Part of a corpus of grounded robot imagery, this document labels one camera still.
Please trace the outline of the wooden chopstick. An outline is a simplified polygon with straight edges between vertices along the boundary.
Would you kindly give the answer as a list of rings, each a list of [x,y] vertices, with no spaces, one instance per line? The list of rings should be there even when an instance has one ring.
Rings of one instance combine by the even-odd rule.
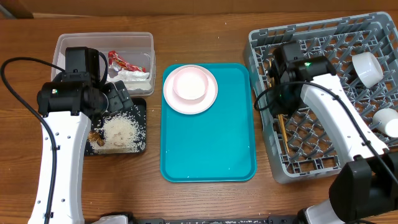
[[[271,68],[272,68],[272,59],[269,60],[269,70],[271,70]],[[274,77],[271,77],[271,82],[270,82],[269,86],[271,87],[274,84],[275,84]],[[287,154],[289,154],[290,151],[289,151],[289,145],[287,143],[287,134],[286,134],[286,132],[285,132],[285,134],[282,134],[282,138],[283,138],[283,141],[284,141],[285,151],[286,151]]]
[[[280,123],[280,130],[281,130],[281,133],[282,133],[282,134],[285,134],[284,117],[283,117],[282,114],[279,114],[277,117],[278,117],[278,120],[279,120],[279,123]]]

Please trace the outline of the white tissue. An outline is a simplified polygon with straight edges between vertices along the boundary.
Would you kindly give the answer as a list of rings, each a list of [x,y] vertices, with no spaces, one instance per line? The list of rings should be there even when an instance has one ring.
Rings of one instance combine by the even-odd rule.
[[[150,90],[152,85],[149,80],[149,72],[120,70],[114,77],[107,77],[108,82],[122,81],[128,90]]]

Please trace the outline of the red snack wrapper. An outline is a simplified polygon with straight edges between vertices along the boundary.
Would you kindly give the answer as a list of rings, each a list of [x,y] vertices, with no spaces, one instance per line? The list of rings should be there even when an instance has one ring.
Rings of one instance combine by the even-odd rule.
[[[136,65],[130,64],[125,59],[122,58],[115,50],[108,52],[108,63],[109,68],[115,71],[127,70],[130,72],[146,72],[144,67],[138,67]]]

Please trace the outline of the brown food scrap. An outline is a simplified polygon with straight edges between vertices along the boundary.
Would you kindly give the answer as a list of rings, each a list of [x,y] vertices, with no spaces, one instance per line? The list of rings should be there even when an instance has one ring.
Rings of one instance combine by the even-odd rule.
[[[96,142],[100,147],[105,145],[105,141],[101,138],[101,135],[94,131],[89,132],[88,140],[89,142]]]

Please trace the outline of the large white plate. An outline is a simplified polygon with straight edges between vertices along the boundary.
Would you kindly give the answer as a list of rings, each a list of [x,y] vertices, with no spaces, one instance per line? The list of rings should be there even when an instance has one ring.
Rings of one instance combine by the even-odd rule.
[[[175,75],[181,69],[186,67],[196,67],[205,72],[208,79],[208,90],[207,92],[197,100],[184,100],[179,97],[173,89],[173,82]],[[218,84],[215,76],[205,67],[199,65],[183,65],[171,71],[167,76],[163,84],[163,96],[166,103],[175,111],[182,114],[198,114],[209,109],[212,104],[216,101],[218,95]]]

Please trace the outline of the small pink plate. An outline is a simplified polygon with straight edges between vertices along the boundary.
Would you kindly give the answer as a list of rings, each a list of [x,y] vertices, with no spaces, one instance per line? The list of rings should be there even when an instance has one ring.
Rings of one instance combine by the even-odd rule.
[[[173,89],[184,100],[197,100],[208,90],[207,75],[196,67],[183,68],[175,75]]]

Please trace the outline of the grey bowl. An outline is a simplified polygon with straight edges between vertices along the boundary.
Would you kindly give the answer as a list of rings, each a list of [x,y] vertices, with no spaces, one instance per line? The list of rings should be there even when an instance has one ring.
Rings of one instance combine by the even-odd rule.
[[[381,65],[371,52],[352,56],[352,63],[360,81],[366,88],[371,88],[384,78]]]

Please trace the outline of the small white cup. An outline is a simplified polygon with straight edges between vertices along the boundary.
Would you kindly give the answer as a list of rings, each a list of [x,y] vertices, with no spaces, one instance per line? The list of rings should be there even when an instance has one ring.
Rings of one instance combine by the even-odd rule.
[[[373,124],[376,125],[376,129],[391,138],[396,138],[398,136],[397,122],[397,111],[391,108],[381,109],[373,116]]]

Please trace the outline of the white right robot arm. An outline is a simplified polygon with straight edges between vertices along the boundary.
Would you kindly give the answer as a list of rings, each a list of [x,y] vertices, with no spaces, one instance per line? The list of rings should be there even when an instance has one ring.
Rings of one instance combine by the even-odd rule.
[[[355,110],[324,56],[275,54],[275,83],[267,102],[273,115],[292,114],[304,103],[320,120],[342,165],[328,200],[298,212],[295,223],[354,223],[397,210],[397,153],[386,152]]]

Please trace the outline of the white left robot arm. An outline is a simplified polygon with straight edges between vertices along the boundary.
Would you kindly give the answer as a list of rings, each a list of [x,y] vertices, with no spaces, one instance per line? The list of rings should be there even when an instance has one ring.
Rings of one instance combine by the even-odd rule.
[[[84,223],[83,160],[91,127],[106,111],[132,100],[123,82],[102,88],[90,82],[47,82],[37,95],[42,123],[39,185],[29,223]]]

